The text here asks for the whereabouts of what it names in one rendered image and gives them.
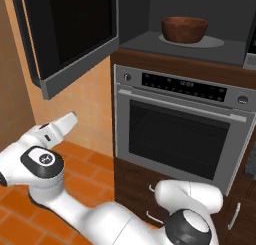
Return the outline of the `brown wooden bowl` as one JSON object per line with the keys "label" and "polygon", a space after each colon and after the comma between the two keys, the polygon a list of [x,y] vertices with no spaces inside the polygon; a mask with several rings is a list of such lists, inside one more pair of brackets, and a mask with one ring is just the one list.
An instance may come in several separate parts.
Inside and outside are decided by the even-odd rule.
{"label": "brown wooden bowl", "polygon": [[205,35],[208,21],[195,17],[165,17],[161,21],[162,34],[174,43],[197,43]]}

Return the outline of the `dark grey microwave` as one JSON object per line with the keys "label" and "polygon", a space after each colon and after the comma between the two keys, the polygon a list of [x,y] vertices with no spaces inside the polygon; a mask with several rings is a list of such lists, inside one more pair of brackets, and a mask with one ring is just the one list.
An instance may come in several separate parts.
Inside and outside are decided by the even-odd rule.
{"label": "dark grey microwave", "polygon": [[[241,67],[256,13],[256,0],[119,0],[120,47]],[[165,17],[208,21],[206,35],[224,44],[213,48],[176,46],[159,39]]]}

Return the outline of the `grey microwave turntable plate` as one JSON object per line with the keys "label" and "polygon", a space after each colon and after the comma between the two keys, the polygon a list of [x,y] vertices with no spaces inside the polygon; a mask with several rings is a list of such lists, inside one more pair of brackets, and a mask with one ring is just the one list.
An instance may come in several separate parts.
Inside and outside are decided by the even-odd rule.
{"label": "grey microwave turntable plate", "polygon": [[187,47],[187,48],[216,48],[224,45],[224,41],[211,36],[204,36],[199,42],[196,43],[176,43],[168,41],[163,35],[160,35],[158,39],[164,43],[171,44],[174,46]]}

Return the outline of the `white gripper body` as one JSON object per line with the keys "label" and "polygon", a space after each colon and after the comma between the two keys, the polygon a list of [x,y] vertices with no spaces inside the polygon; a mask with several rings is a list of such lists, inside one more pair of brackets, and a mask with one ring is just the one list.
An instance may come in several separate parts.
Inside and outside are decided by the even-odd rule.
{"label": "white gripper body", "polygon": [[58,132],[65,137],[78,123],[78,117],[75,112],[70,113],[58,118],[53,122]]}

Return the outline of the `silver built-in oven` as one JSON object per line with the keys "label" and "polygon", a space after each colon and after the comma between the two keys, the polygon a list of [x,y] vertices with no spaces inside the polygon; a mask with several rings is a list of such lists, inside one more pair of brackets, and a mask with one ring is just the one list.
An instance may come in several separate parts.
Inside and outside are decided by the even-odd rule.
{"label": "silver built-in oven", "polygon": [[256,127],[256,90],[114,66],[115,154],[227,195]]}

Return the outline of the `oven door with dark window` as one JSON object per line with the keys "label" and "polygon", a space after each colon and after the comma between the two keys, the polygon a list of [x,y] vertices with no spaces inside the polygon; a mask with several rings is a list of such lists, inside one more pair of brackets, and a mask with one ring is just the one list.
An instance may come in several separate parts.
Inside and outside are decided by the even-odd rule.
{"label": "oven door with dark window", "polygon": [[[225,115],[238,122],[131,98],[119,90]],[[116,156],[175,179],[203,182],[227,195],[254,127],[256,114],[119,85],[115,91]]]}

